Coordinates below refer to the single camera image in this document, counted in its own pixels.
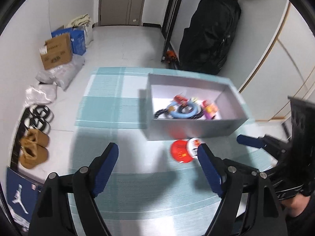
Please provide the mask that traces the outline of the right hand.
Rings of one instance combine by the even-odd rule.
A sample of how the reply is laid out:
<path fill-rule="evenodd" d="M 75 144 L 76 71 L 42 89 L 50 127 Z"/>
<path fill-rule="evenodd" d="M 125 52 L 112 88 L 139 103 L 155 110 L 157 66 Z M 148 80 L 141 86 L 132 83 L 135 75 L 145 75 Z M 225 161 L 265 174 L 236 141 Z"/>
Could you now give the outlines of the right hand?
<path fill-rule="evenodd" d="M 311 197 L 310 196 L 304 196 L 302 194 L 297 194 L 295 197 L 283 200 L 281 203 L 288 208 L 288 214 L 291 217 L 297 217 L 307 207 Z"/>

